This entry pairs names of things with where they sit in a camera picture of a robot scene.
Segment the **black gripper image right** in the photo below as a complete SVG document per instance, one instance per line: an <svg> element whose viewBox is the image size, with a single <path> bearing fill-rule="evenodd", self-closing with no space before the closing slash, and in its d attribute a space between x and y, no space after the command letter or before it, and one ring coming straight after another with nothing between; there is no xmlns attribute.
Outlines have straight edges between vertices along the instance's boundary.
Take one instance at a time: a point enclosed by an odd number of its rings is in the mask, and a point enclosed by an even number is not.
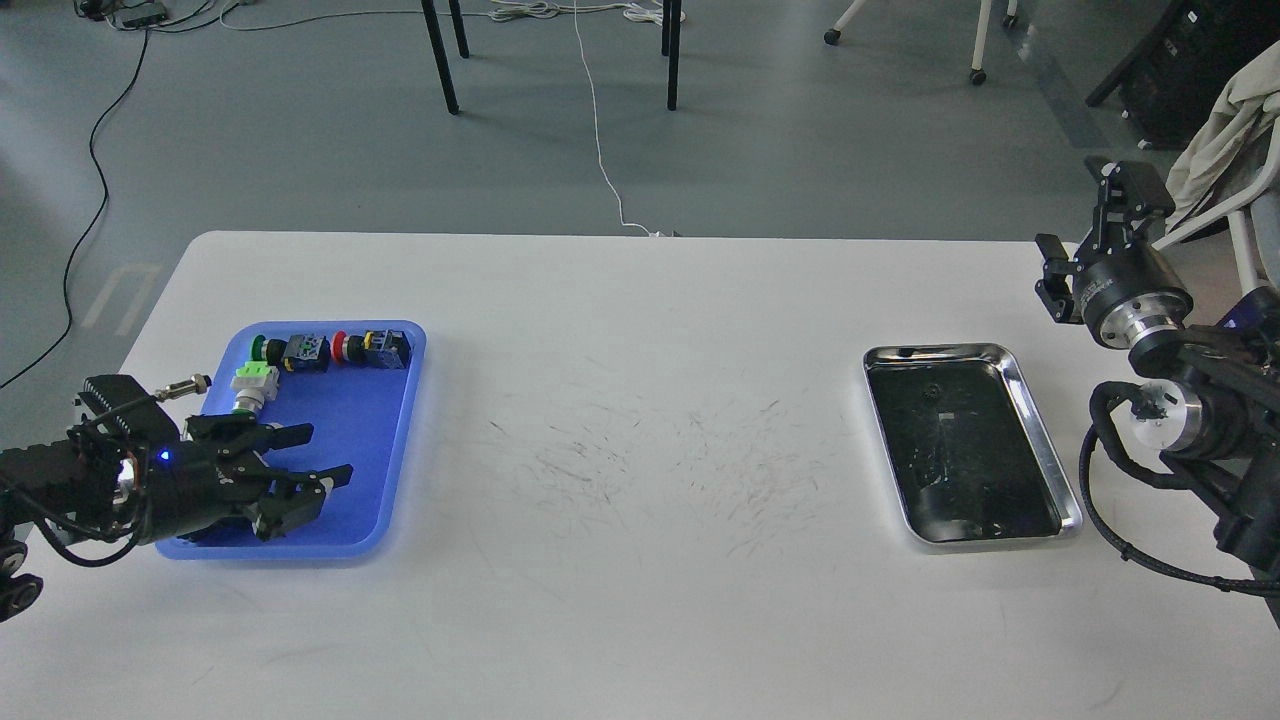
<svg viewBox="0 0 1280 720"><path fill-rule="evenodd" d="M1165 182L1146 161L1089 155L1085 167L1097 183L1085 246L1074 258L1056 234L1036 234L1042 256L1037 297L1055 323L1084 324L1108 348L1129 350L1160 332L1180 331L1194 301L1170 263L1143 245L1152 224L1175 210Z"/></svg>

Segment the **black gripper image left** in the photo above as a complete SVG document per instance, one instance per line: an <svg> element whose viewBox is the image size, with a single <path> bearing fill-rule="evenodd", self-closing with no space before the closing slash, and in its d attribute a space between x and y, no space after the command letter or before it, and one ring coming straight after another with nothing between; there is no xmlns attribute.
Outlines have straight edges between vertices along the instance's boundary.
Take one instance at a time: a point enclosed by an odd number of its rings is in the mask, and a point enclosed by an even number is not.
<svg viewBox="0 0 1280 720"><path fill-rule="evenodd" d="M314 521L334 488L349 484L349 464L316 471L269 468L262 456L307 445L311 423L259 423L251 413L195 415L187 441L150 448L143 496L147 519L134 534L140 544L200 534L230 523L273 541Z"/></svg>

